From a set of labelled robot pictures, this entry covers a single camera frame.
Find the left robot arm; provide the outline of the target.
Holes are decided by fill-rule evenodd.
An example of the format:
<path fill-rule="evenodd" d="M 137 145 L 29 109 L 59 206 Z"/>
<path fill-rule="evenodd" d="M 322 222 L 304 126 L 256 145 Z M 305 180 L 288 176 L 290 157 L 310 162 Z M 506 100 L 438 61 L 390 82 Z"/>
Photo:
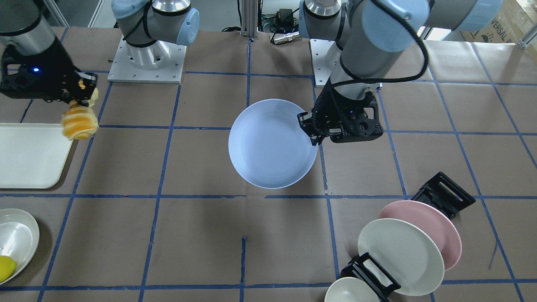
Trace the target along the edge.
<path fill-rule="evenodd" d="M 299 33 L 334 41 L 336 64 L 311 112 L 298 114 L 311 144 L 324 138 L 356 143 L 382 136 L 374 85 L 419 79 L 428 67 L 428 52 L 417 31 L 431 26 L 457 31 L 486 27 L 501 0 L 302 0 Z M 423 57 L 415 75 L 388 78 L 400 55 L 416 44 Z"/>

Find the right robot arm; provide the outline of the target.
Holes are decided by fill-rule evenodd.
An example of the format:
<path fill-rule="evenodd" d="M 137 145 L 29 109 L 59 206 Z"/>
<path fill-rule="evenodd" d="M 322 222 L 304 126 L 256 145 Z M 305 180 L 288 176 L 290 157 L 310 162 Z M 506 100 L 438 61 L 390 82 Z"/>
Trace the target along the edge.
<path fill-rule="evenodd" d="M 111 7 L 132 49 L 189 46 L 199 31 L 199 11 L 189 0 L 114 0 Z M 98 75 L 74 65 L 34 1 L 2 0 L 1 42 L 3 95 L 92 106 Z"/>

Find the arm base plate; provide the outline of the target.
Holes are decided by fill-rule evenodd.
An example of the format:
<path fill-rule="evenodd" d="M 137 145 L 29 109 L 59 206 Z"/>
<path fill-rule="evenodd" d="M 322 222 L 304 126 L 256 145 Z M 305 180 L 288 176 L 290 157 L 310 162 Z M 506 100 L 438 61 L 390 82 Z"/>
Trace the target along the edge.
<path fill-rule="evenodd" d="M 331 80 L 332 83 L 351 80 L 351 77 L 343 72 L 340 68 L 341 50 L 336 42 L 331 40 L 311 39 L 311 63 L 314 70 L 315 84 L 317 88 L 324 87 L 333 71 L 336 71 L 336 77 Z M 370 62 L 358 54 L 353 54 L 344 62 L 345 67 L 350 67 L 355 76 L 362 78 L 374 77 L 366 75 L 365 71 L 370 67 Z M 350 96 L 351 94 L 360 94 L 366 88 L 376 89 L 383 87 L 382 83 L 365 84 L 355 83 L 344 86 L 338 86 L 336 90 L 340 94 Z"/>
<path fill-rule="evenodd" d="M 118 83 L 180 84 L 187 47 L 157 41 L 145 48 L 120 39 L 108 80 Z"/>

